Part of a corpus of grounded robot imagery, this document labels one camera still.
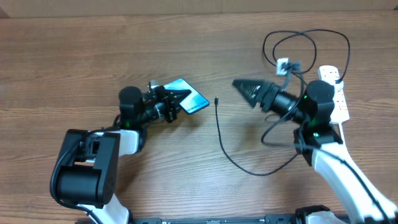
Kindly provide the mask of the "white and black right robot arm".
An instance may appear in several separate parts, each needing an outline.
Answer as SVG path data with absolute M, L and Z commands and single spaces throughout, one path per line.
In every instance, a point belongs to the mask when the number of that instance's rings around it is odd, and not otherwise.
M 344 140 L 331 124 L 333 85 L 315 80 L 301 87 L 299 97 L 263 80 L 237 79 L 233 86 L 246 101 L 281 119 L 298 123 L 294 147 L 332 188 L 351 223 L 397 223 L 397 205 L 369 181 L 352 160 Z

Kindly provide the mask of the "white power strip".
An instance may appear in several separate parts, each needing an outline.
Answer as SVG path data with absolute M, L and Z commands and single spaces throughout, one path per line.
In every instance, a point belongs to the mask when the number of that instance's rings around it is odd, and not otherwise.
M 324 82 L 326 82 L 327 77 L 339 77 L 340 74 L 336 67 L 331 65 L 323 65 L 318 69 L 318 78 Z M 335 104 L 335 108 L 331 114 L 332 124 L 340 124 L 349 120 L 349 112 L 346 104 L 345 94 L 343 90 L 335 91 L 335 95 L 333 97 L 333 101 Z

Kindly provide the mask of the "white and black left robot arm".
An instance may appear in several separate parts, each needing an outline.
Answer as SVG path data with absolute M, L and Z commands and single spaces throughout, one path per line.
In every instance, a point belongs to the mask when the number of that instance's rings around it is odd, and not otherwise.
M 142 93 L 128 86 L 119 92 L 120 114 L 112 126 L 69 129 L 50 179 L 52 198 L 63 207 L 85 212 L 93 223 L 134 223 L 132 212 L 114 193 L 118 160 L 142 151 L 149 123 L 175 121 L 190 93 L 162 85 Z

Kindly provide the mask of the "smartphone with blue screen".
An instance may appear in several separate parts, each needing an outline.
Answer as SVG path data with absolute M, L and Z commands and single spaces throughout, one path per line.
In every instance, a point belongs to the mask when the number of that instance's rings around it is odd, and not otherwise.
M 210 103 L 209 101 L 194 87 L 192 87 L 186 80 L 179 78 L 178 80 L 172 81 L 164 85 L 166 90 L 190 90 L 190 94 L 187 95 L 181 102 L 180 106 L 184 109 L 187 114 L 194 114 L 203 108 L 206 108 Z

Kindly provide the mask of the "white charger plug adapter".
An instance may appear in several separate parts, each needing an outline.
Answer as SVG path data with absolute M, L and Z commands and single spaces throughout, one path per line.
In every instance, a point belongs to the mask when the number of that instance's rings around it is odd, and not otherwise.
M 341 91 L 344 87 L 344 82 L 339 77 L 327 77 L 326 82 L 334 86 L 335 91 Z

